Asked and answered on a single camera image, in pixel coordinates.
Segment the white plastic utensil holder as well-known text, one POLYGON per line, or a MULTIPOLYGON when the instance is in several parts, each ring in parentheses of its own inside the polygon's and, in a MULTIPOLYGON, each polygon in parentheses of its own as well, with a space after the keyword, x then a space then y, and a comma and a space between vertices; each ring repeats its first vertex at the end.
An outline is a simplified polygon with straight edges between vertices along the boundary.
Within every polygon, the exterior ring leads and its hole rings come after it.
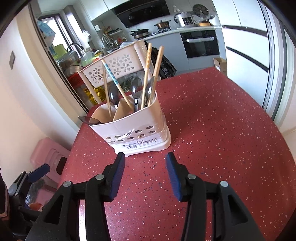
POLYGON ((112 118, 110 118, 107 104, 103 104, 91 116, 101 122, 100 125, 91 128, 116 153, 123 152, 128 157, 145 152, 162 151, 170 146, 170 130, 156 92, 150 106, 113 121, 116 110, 111 106, 112 118))

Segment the cardboard box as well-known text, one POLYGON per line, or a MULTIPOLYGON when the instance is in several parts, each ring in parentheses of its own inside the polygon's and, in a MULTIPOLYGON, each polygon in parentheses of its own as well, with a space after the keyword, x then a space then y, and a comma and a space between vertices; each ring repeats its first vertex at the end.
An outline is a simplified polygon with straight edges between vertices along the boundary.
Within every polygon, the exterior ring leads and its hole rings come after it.
POLYGON ((213 58, 214 67, 223 75, 227 76, 227 61, 223 58, 213 58))

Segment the white perforated plastic chair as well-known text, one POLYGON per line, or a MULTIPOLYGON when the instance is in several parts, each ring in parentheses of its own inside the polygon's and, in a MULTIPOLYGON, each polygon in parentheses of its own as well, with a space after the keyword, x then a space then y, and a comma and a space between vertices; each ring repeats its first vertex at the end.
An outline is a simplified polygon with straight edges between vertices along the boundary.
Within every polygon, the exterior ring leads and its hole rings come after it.
MULTIPOLYGON (((123 48, 119 48, 114 52, 100 58, 78 72, 79 76, 97 103, 102 103, 94 90, 95 88, 104 85, 102 75, 102 60, 106 61, 115 78, 118 80, 118 78, 124 77, 128 74, 135 73, 140 70, 144 71, 147 48, 148 45, 145 44, 144 40, 134 41, 131 44, 123 48)), ((148 79, 151 77, 152 71, 149 69, 148 79)), ((113 82, 107 71, 106 78, 107 82, 113 82)))

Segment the plain bamboo chopstick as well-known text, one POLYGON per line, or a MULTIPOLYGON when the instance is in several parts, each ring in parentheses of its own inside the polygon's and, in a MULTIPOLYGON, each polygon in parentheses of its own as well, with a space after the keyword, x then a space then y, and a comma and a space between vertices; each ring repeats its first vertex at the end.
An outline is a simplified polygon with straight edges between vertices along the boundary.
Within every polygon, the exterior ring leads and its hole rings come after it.
POLYGON ((155 91, 155 88, 156 88, 157 79, 158 79, 158 76, 159 76, 159 70, 160 70, 161 62, 162 62, 162 58, 163 58, 163 52, 164 52, 164 46, 160 46, 159 51, 158 51, 158 56, 157 56, 157 59, 156 59, 156 64, 155 64, 155 67, 154 67, 154 73, 153 73, 154 79, 153 79, 152 84, 151 84, 151 93, 150 93, 149 100, 148 100, 148 106, 150 106, 151 103, 152 103, 154 91, 155 91))
POLYGON ((106 69, 105 69, 104 65, 103 65, 103 68, 102 68, 102 75, 103 75, 103 81, 104 81, 104 90, 105 90, 105 95, 106 95, 106 102, 107 102, 108 112, 109 112, 110 118, 112 118, 111 105, 110 105, 108 87, 107 87, 106 69))
POLYGON ((133 108, 130 108, 130 106, 124 100, 121 100, 114 114, 113 121, 120 120, 132 113, 133 113, 133 108))

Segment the yellow patterned bamboo chopstick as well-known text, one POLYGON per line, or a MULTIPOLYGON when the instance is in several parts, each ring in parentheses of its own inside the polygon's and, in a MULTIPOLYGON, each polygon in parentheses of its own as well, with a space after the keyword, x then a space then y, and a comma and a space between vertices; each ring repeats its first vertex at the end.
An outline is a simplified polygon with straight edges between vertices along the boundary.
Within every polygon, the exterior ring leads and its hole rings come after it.
POLYGON ((152 44, 148 44, 147 48, 147 56, 146 56, 146 62, 145 62, 145 69, 144 69, 144 83, 142 88, 142 102, 141 102, 141 109, 144 108, 144 102, 145 102, 145 90, 147 86, 147 79, 149 75, 149 66, 151 61, 151 52, 152 52, 152 44))

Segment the black built-in oven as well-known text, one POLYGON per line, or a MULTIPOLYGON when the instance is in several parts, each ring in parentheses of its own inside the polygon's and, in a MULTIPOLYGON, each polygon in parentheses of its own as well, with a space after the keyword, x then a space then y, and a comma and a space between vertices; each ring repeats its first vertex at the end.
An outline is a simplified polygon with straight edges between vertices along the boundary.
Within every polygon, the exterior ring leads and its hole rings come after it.
POLYGON ((219 46, 214 30, 180 33, 187 58, 219 55, 219 46))

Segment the silver rice cooker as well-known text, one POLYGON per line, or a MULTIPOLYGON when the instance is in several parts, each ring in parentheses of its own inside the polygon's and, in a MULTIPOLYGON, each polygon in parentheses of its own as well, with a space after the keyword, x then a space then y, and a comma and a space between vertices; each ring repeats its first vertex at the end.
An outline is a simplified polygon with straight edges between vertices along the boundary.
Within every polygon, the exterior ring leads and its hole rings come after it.
POLYGON ((183 12, 177 13, 174 15, 174 21, 179 25, 181 28, 189 28, 194 27, 194 19, 191 13, 183 12))

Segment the black bag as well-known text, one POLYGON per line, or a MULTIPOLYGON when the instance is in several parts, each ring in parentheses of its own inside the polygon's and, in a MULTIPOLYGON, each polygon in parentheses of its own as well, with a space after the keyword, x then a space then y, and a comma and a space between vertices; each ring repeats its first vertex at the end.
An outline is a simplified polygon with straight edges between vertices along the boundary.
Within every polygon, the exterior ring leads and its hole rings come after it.
MULTIPOLYGON (((159 50, 157 48, 152 47, 151 62, 153 66, 155 66, 156 63, 158 51, 159 50)), ((168 60, 168 58, 165 55, 163 55, 161 67, 159 69, 159 76, 161 80, 174 77, 176 75, 176 72, 177 70, 174 67, 174 65, 168 60)))

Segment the kitchen faucet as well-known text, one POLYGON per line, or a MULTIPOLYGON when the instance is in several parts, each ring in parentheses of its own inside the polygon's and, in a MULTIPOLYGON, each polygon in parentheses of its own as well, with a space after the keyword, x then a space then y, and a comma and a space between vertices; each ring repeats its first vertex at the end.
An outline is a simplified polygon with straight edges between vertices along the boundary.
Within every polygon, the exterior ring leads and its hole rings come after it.
POLYGON ((83 49, 84 49, 83 46, 81 46, 81 45, 79 45, 77 43, 71 43, 70 45, 68 45, 66 51, 67 52, 69 52, 69 51, 75 51, 75 52, 77 52, 78 56, 80 58, 82 58, 83 57, 83 49))

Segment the copper cooking pot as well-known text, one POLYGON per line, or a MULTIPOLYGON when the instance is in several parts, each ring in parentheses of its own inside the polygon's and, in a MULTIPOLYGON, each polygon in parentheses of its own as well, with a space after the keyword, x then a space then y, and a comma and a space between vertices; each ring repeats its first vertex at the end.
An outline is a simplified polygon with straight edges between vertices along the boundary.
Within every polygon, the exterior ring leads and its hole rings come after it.
POLYGON ((156 26, 159 30, 162 29, 169 29, 170 28, 170 21, 160 21, 159 23, 155 24, 154 26, 156 26))

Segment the white refrigerator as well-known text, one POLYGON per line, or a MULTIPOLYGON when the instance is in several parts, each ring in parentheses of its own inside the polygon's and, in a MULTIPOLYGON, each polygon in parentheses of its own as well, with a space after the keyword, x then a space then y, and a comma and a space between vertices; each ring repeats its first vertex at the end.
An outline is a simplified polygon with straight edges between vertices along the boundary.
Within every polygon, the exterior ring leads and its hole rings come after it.
POLYGON ((226 49, 227 76, 259 105, 269 73, 269 39, 258 1, 214 1, 226 49))

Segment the blue patterned bamboo chopstick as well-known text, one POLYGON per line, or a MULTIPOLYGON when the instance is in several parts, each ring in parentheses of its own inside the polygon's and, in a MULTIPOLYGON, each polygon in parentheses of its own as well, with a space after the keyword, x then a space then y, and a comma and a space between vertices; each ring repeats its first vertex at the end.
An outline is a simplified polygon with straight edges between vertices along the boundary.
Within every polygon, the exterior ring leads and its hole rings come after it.
POLYGON ((133 108, 133 104, 128 100, 127 96, 125 95, 125 92, 121 88, 120 84, 118 83, 118 80, 115 78, 114 74, 112 73, 111 69, 107 65, 106 61, 105 60, 102 60, 102 64, 104 65, 107 73, 109 74, 109 76, 111 77, 112 81, 114 82, 114 84, 118 88, 118 92, 121 93, 121 95, 122 95, 123 99, 125 100, 125 102, 130 106, 130 108, 133 108))

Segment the black range hood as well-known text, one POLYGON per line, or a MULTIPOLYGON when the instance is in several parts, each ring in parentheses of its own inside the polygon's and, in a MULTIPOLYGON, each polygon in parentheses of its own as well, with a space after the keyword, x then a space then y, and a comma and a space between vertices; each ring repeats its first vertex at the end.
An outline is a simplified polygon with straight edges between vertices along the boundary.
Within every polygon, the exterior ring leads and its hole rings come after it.
POLYGON ((143 22, 170 15, 165 0, 163 1, 126 1, 111 9, 126 28, 143 22))

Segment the black handled metal spoon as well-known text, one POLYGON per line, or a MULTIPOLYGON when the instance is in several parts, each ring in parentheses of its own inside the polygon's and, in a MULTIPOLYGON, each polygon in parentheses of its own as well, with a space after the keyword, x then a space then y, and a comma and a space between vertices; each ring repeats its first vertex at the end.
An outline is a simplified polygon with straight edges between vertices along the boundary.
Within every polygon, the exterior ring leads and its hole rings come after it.
POLYGON ((119 92, 118 92, 118 88, 116 87, 115 84, 110 85, 109 90, 108 90, 108 94, 109 94, 110 101, 114 105, 114 108, 118 109, 119 92))
POLYGON ((141 80, 141 78, 140 77, 138 77, 138 76, 135 76, 134 78, 133 78, 133 80, 131 81, 131 85, 130 85, 130 87, 131 88, 141 88, 141 86, 142 86, 142 80, 141 80))
POLYGON ((148 102, 149 102, 149 98, 151 96, 151 92, 152 92, 152 86, 153 86, 153 83, 154 83, 154 77, 152 77, 148 83, 147 83, 147 86, 145 88, 145 107, 148 106, 148 102))
POLYGON ((78 116, 78 119, 89 126, 100 125, 101 122, 96 118, 91 118, 88 116, 78 116))
POLYGON ((131 85, 132 97, 134 99, 134 112, 138 111, 138 100, 142 95, 142 89, 138 85, 131 85))

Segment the black wok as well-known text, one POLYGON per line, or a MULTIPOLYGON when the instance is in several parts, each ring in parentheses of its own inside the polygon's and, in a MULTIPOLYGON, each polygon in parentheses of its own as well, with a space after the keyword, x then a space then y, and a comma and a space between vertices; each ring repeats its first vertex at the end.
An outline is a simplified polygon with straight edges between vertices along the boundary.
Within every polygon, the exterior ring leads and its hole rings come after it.
POLYGON ((135 39, 141 39, 149 36, 150 32, 148 29, 139 29, 137 31, 131 31, 130 35, 133 36, 135 39))

